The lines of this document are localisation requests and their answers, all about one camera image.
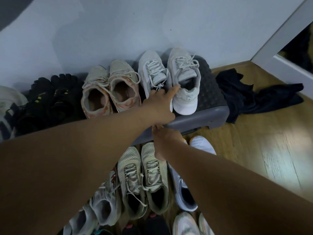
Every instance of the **white wall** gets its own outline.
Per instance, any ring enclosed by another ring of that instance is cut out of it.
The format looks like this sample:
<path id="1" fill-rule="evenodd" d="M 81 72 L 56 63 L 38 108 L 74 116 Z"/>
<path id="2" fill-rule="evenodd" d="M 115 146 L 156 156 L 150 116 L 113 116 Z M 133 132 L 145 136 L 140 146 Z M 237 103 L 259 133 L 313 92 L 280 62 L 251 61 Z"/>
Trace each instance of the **white wall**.
<path id="1" fill-rule="evenodd" d="M 185 47 L 213 67 L 250 60 L 303 0 L 34 0 L 0 32 L 0 85 L 88 72 Z"/>

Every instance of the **pink patterned sneaker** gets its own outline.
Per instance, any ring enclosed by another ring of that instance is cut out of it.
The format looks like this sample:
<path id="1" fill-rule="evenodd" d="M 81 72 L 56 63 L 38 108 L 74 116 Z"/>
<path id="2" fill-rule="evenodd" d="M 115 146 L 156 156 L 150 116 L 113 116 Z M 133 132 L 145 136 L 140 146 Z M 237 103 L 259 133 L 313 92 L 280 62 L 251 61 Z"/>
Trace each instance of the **pink patterned sneaker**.
<path id="1" fill-rule="evenodd" d="M 141 105 L 140 80 L 140 75 L 127 62 L 117 59 L 111 63 L 109 90 L 118 112 Z"/>
<path id="2" fill-rule="evenodd" d="M 113 113 L 110 95 L 106 87 L 108 72 L 100 65 L 93 67 L 83 85 L 81 107 L 87 118 L 109 115 Z"/>

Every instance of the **forearm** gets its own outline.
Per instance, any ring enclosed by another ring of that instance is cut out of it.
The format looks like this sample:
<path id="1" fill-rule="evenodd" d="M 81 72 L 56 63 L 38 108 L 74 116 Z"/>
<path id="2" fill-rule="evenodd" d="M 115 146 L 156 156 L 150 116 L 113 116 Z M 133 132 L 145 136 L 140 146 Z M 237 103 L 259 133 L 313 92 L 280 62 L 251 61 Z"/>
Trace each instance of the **forearm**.
<path id="1" fill-rule="evenodd" d="M 4 224 L 10 232 L 22 226 L 26 234 L 39 234 L 42 229 L 57 234 L 56 229 L 61 229 L 93 195 L 151 120 L 139 107 L 0 144 Z"/>
<path id="2" fill-rule="evenodd" d="M 303 198 L 223 157 L 178 141 L 164 147 L 216 234 L 312 231 L 312 204 Z"/>

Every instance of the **door frame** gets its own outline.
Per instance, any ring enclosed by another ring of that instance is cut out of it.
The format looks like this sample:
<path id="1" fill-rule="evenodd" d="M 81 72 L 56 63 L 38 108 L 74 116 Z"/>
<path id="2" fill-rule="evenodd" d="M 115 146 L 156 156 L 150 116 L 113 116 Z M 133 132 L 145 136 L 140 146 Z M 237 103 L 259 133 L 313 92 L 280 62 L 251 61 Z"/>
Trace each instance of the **door frame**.
<path id="1" fill-rule="evenodd" d="M 304 0 L 251 61 L 285 83 L 303 83 L 304 89 L 301 92 L 313 99 L 313 74 L 277 55 L 311 22 L 313 0 Z"/>

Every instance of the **dark clothing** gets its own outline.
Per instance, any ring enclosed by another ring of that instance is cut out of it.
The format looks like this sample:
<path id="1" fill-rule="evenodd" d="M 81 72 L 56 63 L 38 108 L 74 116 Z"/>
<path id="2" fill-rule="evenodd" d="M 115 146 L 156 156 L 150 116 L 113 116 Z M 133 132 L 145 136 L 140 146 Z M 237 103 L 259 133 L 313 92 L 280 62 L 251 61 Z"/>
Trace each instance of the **dark clothing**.
<path id="1" fill-rule="evenodd" d="M 240 81 L 242 78 L 243 75 L 234 68 L 221 71 L 216 77 L 230 111 L 227 123 L 235 123 L 240 114 L 264 113 L 303 102 L 302 97 L 296 94 L 303 90 L 301 83 L 274 85 L 256 93 L 253 85 Z"/>

